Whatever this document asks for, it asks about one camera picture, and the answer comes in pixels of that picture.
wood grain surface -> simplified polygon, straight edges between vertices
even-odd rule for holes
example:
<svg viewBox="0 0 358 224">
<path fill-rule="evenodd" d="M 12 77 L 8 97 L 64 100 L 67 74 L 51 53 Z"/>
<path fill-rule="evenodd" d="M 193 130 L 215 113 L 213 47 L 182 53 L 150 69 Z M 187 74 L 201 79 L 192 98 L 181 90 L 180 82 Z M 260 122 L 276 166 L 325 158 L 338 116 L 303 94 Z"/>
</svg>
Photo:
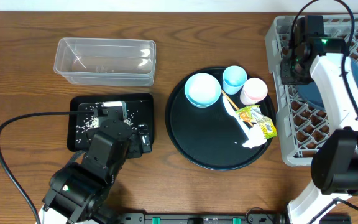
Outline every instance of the wood grain surface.
<svg viewBox="0 0 358 224">
<path fill-rule="evenodd" d="M 0 12 L 0 124 L 41 111 L 68 111 L 78 95 L 151 93 L 153 152 L 128 160 L 107 201 L 120 212 L 245 214 L 254 206 L 282 211 L 311 180 L 309 167 L 288 167 L 278 138 L 250 166 L 206 170 L 185 159 L 168 137 L 164 111 L 174 86 L 189 73 L 240 65 L 263 78 L 277 109 L 264 36 L 281 14 Z M 157 43 L 152 87 L 71 85 L 53 72 L 62 37 L 149 39 Z M 9 125 L 1 147 L 9 167 L 35 206 L 42 206 L 51 176 L 72 153 L 66 148 L 68 117 L 29 118 Z M 350 199 L 358 205 L 358 197 Z M 338 205 L 334 212 L 358 212 Z M 0 223 L 34 223 L 32 213 L 0 165 Z"/>
</svg>

black round tray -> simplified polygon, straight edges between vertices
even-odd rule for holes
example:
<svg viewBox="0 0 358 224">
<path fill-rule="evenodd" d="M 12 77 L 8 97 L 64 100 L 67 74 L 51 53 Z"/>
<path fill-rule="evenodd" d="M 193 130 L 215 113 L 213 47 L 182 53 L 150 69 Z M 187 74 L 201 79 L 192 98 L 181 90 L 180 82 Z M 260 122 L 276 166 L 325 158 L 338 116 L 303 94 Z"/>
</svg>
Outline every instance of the black round tray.
<svg viewBox="0 0 358 224">
<path fill-rule="evenodd" d="M 265 144 L 252 149 L 242 147 L 247 138 L 237 121 L 228 115 L 222 97 L 207 108 L 197 108 L 187 100 L 187 79 L 197 73 L 208 73 L 222 85 L 224 69 L 205 68 L 188 75 L 173 89 L 165 109 L 165 125 L 173 145 L 191 162 L 211 170 L 234 170 L 247 166 L 257 160 L 272 142 L 268 139 Z M 239 108 L 244 107 L 240 92 L 229 97 Z M 267 95 L 258 105 L 262 114 L 275 124 L 272 99 Z"/>
</svg>

green tape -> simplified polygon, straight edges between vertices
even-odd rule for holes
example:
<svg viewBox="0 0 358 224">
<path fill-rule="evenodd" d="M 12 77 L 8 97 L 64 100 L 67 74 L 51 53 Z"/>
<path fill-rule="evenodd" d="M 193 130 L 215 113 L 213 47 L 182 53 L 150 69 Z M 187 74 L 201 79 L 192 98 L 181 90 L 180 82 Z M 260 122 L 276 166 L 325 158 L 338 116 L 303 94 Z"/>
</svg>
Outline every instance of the green tape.
<svg viewBox="0 0 358 224">
<path fill-rule="evenodd" d="M 153 217 L 152 224 L 160 224 L 161 218 L 160 217 Z"/>
<path fill-rule="evenodd" d="M 241 218 L 233 218 L 233 224 L 241 224 Z"/>
</svg>

white plastic crate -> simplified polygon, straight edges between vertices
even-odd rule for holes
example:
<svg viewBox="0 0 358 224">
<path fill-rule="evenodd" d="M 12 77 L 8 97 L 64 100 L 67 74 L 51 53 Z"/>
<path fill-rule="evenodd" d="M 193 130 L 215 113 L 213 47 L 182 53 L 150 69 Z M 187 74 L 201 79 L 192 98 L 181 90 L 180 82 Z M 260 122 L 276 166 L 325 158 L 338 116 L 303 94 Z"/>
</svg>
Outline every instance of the white plastic crate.
<svg viewBox="0 0 358 224">
<path fill-rule="evenodd" d="M 351 30 L 348 15 L 324 17 L 324 31 L 329 37 L 342 37 L 347 41 Z M 351 57 L 358 64 L 358 15 L 351 46 Z M 278 111 L 277 132 L 282 159 L 289 166 L 310 166 L 313 155 L 329 137 L 327 115 L 314 109 L 298 96 L 295 86 L 285 86 L 280 78 L 280 62 L 288 53 L 288 41 L 294 16 L 275 18 L 266 37 L 268 68 L 273 73 Z"/>
</svg>

yellow snack wrapper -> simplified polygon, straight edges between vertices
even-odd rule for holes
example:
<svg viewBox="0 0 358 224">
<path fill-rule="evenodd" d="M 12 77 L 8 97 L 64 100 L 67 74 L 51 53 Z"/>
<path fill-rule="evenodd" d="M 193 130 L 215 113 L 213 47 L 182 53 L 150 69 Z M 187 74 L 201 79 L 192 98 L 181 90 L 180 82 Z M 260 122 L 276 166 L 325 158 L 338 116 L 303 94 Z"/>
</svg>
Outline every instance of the yellow snack wrapper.
<svg viewBox="0 0 358 224">
<path fill-rule="evenodd" d="M 273 121 L 260 112 L 259 105 L 250 105 L 236 111 L 243 121 L 257 123 L 264 133 L 265 139 L 277 136 Z"/>
</svg>

